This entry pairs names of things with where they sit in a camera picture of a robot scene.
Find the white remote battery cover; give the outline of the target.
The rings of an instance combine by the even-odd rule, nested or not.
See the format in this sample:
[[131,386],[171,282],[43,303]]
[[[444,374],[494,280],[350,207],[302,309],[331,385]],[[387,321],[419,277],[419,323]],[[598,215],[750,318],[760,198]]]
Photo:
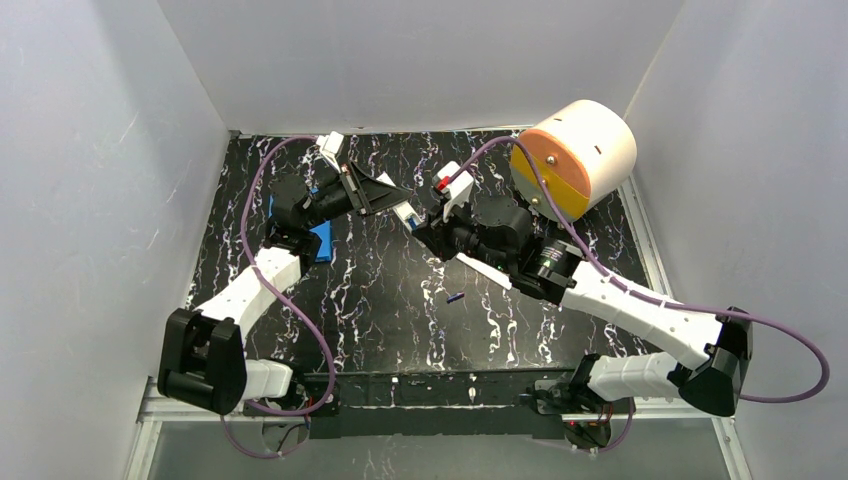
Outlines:
[[512,283],[509,279],[509,276],[502,271],[491,267],[480,260],[473,259],[464,253],[458,253],[456,255],[456,259],[463,263],[465,266],[473,269],[480,275],[488,278],[490,281],[499,285],[504,290],[509,291],[512,288]]

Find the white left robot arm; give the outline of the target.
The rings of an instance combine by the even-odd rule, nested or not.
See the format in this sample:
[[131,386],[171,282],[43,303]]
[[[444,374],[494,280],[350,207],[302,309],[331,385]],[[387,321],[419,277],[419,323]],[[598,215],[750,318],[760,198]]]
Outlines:
[[243,401],[285,397],[294,370],[274,360],[247,359],[247,333],[316,262],[322,245],[316,226],[349,213],[367,217],[411,196],[387,174],[371,177],[354,163],[342,164],[315,188],[296,174],[275,180],[266,237],[253,265],[197,309],[178,308],[168,317],[158,392],[221,415]]

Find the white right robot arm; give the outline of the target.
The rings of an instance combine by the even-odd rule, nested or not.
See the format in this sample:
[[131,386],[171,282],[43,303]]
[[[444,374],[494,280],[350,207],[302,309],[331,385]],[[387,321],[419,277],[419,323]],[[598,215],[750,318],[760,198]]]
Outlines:
[[665,297],[650,303],[652,291],[603,275],[575,246],[535,233],[531,213],[507,197],[489,198],[477,211],[463,205],[445,214],[447,204],[407,223],[434,256],[464,254],[506,275],[524,295],[603,319],[659,349],[621,358],[587,354],[569,379],[537,388],[538,399],[553,408],[594,408],[634,397],[679,398],[710,415],[735,414],[753,336],[740,310],[674,310]]

